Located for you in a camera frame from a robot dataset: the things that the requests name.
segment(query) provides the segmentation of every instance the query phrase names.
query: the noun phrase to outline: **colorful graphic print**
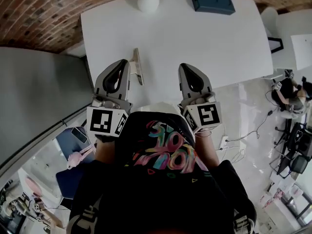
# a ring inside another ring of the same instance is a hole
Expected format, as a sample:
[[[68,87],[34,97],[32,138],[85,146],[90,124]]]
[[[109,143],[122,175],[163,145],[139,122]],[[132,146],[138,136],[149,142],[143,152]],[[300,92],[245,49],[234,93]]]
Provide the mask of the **colorful graphic print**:
[[[136,165],[145,166],[153,157],[158,157],[153,168],[164,170],[168,167],[170,170],[181,170],[180,173],[191,173],[197,164],[201,170],[208,171],[207,167],[200,160],[193,147],[185,140],[178,132],[173,131],[173,128],[160,121],[151,121],[146,125],[148,130],[151,130],[149,137],[157,138],[156,146],[136,153],[133,156],[133,161],[140,157],[135,162]]]

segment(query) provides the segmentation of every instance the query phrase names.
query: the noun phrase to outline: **electrical outlet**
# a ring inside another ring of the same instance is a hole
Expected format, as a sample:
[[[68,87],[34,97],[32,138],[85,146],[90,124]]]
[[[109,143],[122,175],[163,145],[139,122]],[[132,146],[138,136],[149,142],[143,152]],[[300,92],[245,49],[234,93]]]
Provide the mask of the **electrical outlet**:
[[[219,149],[224,149],[226,147],[226,140],[228,140],[228,136],[223,136],[222,139],[221,139],[221,142],[220,142],[220,145],[219,145]]]

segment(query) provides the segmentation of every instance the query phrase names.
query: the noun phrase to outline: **desk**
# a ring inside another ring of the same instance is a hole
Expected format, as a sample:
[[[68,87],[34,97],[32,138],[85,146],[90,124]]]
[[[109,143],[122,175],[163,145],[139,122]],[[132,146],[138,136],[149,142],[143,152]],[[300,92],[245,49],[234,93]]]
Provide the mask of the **desk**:
[[[272,54],[274,68],[301,70],[311,67],[312,9],[278,15],[276,31],[284,49]]]
[[[180,102],[178,67],[199,68],[212,87],[273,73],[269,43],[253,0],[232,0],[232,15],[195,12],[191,0],[160,0],[144,14],[137,0],[115,0],[81,14],[93,83],[110,64],[130,59],[138,48],[145,81],[131,78],[128,99],[135,107]]]

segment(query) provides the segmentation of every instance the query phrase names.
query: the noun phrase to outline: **office chair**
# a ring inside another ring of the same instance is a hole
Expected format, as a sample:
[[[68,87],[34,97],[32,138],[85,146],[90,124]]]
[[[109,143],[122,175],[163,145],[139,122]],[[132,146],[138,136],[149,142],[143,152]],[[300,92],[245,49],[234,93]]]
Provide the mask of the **office chair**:
[[[276,20],[278,12],[273,7],[267,7],[261,13],[261,19],[268,37],[278,37]]]
[[[272,163],[278,158],[274,159],[270,166],[276,171],[278,175],[282,178],[289,176],[291,172],[302,174],[312,156],[312,133],[305,128],[304,124],[297,122],[288,139],[284,143],[283,151],[280,152],[282,157],[280,163],[276,167],[272,167]],[[286,147],[288,148],[288,153],[284,155]],[[281,172],[289,167],[289,172],[286,176],[282,176]]]

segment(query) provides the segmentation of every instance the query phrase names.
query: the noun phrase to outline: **black t-shirt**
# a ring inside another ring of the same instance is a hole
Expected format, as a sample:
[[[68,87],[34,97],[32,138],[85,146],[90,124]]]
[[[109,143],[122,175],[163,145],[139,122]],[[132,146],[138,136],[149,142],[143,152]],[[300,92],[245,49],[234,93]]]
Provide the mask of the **black t-shirt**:
[[[132,113],[115,147],[116,164],[93,161],[81,179],[68,233],[234,233],[234,209],[255,220],[230,162],[208,171],[179,115]]]

